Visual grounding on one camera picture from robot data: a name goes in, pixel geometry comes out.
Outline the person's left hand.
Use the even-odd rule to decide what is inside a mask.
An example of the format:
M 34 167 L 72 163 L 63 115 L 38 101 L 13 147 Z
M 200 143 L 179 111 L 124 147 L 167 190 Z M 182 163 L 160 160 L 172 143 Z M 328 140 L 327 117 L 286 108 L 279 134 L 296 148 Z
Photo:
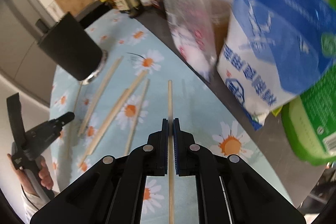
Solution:
M 30 183 L 29 178 L 26 176 L 26 174 L 20 170 L 20 169 L 15 169 L 13 166 L 13 163 L 11 161 L 11 155 L 8 153 L 7 158 L 9 159 L 10 165 L 14 171 L 14 173 L 17 175 L 17 178 L 19 179 L 23 190 L 26 193 L 33 194 L 34 196 L 38 196 L 37 192 L 34 190 L 32 184 Z M 50 171 L 48 166 L 46 165 L 45 158 L 41 156 L 41 170 L 39 171 L 39 177 L 41 178 L 41 185 L 42 187 L 45 187 L 48 190 L 51 190 L 54 186 L 54 182 L 52 180 L 52 177 L 50 175 Z

